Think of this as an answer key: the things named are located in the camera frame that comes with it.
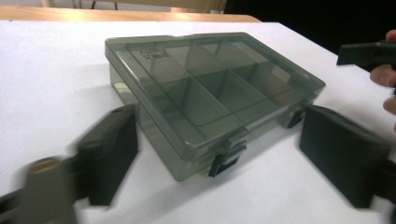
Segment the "white table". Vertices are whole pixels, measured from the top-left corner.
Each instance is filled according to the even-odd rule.
[[[21,168],[73,154],[73,143],[121,106],[109,84],[105,39],[137,35],[247,32],[327,83],[315,101],[395,143],[382,108],[391,90],[279,23],[0,21],[0,195]],[[81,223],[386,223],[389,205],[352,208],[298,148],[301,126],[276,128],[248,144],[216,178],[178,183],[139,133],[140,156],[114,206],[79,210]]]

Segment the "hand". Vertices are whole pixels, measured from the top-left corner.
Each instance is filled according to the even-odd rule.
[[[396,41],[396,30],[389,31],[386,34],[386,39],[387,41]],[[370,74],[370,79],[378,85],[396,88],[396,71],[389,64],[382,64],[375,68]],[[384,102],[384,108],[396,115],[396,96],[388,98]]]

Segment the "black clamp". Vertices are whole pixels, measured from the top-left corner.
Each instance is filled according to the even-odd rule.
[[[380,41],[343,45],[338,53],[337,65],[344,64],[356,64],[368,72],[381,64],[396,68],[396,43]]]
[[[330,109],[314,105],[306,109],[301,151],[356,208],[370,208],[375,195],[396,204],[392,148]],[[396,216],[391,223],[396,223]]]
[[[78,142],[76,156],[29,166],[23,189],[0,198],[0,224],[77,223],[73,203],[109,206],[137,152],[134,107],[113,110]]]

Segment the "smoky gray plastic box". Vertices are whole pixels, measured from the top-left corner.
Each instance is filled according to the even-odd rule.
[[[245,33],[110,38],[106,57],[177,181],[235,164],[247,142],[297,123],[325,86]]]

